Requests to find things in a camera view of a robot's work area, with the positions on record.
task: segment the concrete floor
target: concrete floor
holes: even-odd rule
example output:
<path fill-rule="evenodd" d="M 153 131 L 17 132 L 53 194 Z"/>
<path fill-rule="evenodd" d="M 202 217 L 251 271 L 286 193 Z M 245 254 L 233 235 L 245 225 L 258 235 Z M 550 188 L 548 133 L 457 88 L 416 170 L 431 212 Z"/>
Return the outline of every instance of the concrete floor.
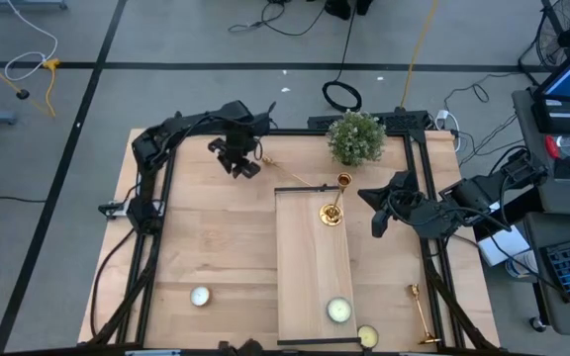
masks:
<path fill-rule="evenodd" d="M 336 63 L 348 23 L 322 15 L 305 36 L 289 38 L 266 28 L 231 35 L 227 28 L 257 20 L 263 0 L 129 0 L 113 40 L 111 62 L 167 63 Z M 83 62 L 88 69 L 61 69 L 52 101 L 58 116 L 46 118 L 0 81 L 0 110 L 14 110 L 15 126 L 0 126 L 0 194 L 42 199 L 48 194 L 72 123 L 79 110 L 93 62 L 118 0 L 78 0 L 69 10 L 22 8 L 37 26 L 59 38 L 57 56 Z M 346 61 L 407 64 L 428 0 L 378 0 L 367 17 L 353 25 Z M 274 25 L 299 31 L 314 19 L 322 2 L 294 0 Z M 453 88 L 465 87 L 487 73 L 473 65 L 513 65 L 539 21 L 539 1 L 441 1 L 418 63 L 467 64 L 418 71 L 406 103 L 409 110 L 443 107 Z M 50 50 L 50 40 L 29 29 L 15 16 L 0 11 L 0 61 L 28 50 Z M 530 58 L 534 64 L 537 58 Z M 277 101 L 274 119 L 281 128 L 302 128 L 310 116 L 334 114 L 321 94 L 334 70 L 126 70 L 105 69 L 91 102 L 45 243 L 32 276 L 7 351 L 74 345 L 87 304 L 105 229 L 96 207 L 111 199 L 131 128 L 159 123 L 176 110 L 196 113 L 241 99 L 251 110 Z M 392 111 L 399 104 L 406 72 L 345 71 L 342 80 L 364 98 L 363 109 Z M 22 82 L 39 101 L 49 73 L 39 71 Z M 513 113 L 511 93 L 529 84 L 522 75 L 491 78 L 484 88 L 491 101 L 480 103 L 471 92 L 450 99 L 461 129 L 477 139 Z M 487 147 L 521 138 L 517 124 L 509 126 Z M 465 148 L 459 159 L 470 153 Z M 464 165 L 464 176 L 485 173 L 498 158 L 475 157 Z M 0 321 L 21 264 L 32 240 L 42 205 L 0 201 Z M 512 282 L 501 267 L 486 269 L 486 278 L 503 346 L 535 354 L 569 355 L 570 336 L 552 330 L 539 334 L 526 320 L 537 314 L 530 285 Z"/>

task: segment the brass candlestick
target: brass candlestick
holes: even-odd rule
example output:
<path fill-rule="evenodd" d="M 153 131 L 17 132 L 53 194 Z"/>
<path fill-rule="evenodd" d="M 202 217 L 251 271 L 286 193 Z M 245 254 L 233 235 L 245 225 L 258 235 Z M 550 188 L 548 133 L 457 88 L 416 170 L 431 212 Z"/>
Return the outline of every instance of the brass candlestick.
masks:
<path fill-rule="evenodd" d="M 321 207 L 320 216 L 321 221 L 329 226 L 335 226 L 342 221 L 344 214 L 342 209 L 337 205 L 337 201 L 340 199 L 344 189 L 351 184 L 351 175 L 348 173 L 340 173 L 337 176 L 337 187 L 338 192 L 335 196 L 335 201 L 332 204 L 325 204 Z"/>
<path fill-rule="evenodd" d="M 422 323 L 424 324 L 424 333 L 425 337 L 424 340 L 420 341 L 420 345 L 436 343 L 441 341 L 440 338 L 434 337 L 429 331 L 426 325 L 426 319 L 424 318 L 424 312 L 422 311 L 422 305 L 420 304 L 420 285 L 412 284 L 408 286 L 408 289 L 411 291 L 411 294 L 415 298 L 415 302 L 417 303 L 417 308 L 420 310 L 420 316 L 422 317 Z"/>

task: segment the potted plant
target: potted plant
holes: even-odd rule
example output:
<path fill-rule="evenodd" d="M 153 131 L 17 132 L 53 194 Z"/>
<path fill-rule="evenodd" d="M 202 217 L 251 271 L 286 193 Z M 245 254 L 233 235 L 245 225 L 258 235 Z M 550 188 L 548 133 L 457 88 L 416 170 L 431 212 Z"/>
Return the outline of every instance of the potted plant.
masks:
<path fill-rule="evenodd" d="M 378 122 L 367 113 L 344 113 L 327 132 L 333 159 L 349 166 L 380 160 L 386 127 Z"/>

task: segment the wooden tabletop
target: wooden tabletop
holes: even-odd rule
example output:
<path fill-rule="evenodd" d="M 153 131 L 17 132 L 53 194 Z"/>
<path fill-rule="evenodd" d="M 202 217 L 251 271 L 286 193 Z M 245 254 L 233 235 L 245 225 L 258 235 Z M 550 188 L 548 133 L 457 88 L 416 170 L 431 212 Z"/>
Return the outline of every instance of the wooden tabletop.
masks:
<path fill-rule="evenodd" d="M 117 200 L 122 200 L 135 184 L 137 168 L 128 143 L 141 131 L 133 130 L 126 142 Z M 206 148 L 212 139 L 189 137 L 178 148 L 144 346 L 213 349 L 221 340 L 241 346 L 251 337 L 265 349 L 279 349 L 274 188 L 301 186 L 301 182 L 274 166 L 263 166 L 252 179 L 235 180 Z M 395 172 L 407 169 L 403 140 L 388 137 L 382 159 L 358 168 L 332 162 L 323 136 L 265 136 L 262 144 L 265 154 L 278 165 L 313 185 L 333 185 L 338 173 L 351 174 L 353 182 L 343 198 L 357 324 L 369 324 L 378 330 L 380 340 L 375 351 L 433 351 L 433 345 L 418 345 L 424 330 L 407 290 L 409 284 L 420 284 L 422 307 L 431 330 L 419 239 L 410 226 L 392 220 L 382 238 L 372 237 L 373 211 L 356 195 L 360 188 L 385 186 Z M 427 149 L 437 191 L 460 179 L 448 132 L 427 132 Z M 414 153 L 420 187 L 424 189 L 415 144 Z M 130 229 L 127 219 L 108 222 L 99 262 Z M 457 233 L 474 239 L 470 229 Z M 111 316 L 124 296 L 134 241 L 132 237 L 103 272 L 97 327 Z M 453 238 L 447 250 L 458 302 L 486 338 L 498 345 L 476 248 Z M 196 286 L 206 286 L 213 294 L 206 307 L 190 304 L 189 293 Z M 443 301 L 439 302 L 445 339 L 453 345 L 449 314 Z M 139 309 L 140 303 L 134 303 L 132 315 L 138 315 Z M 134 339 L 136 321 L 137 317 L 132 317 L 128 340 Z M 88 305 L 79 339 L 90 337 Z M 297 348 L 359 349 L 351 344 Z"/>

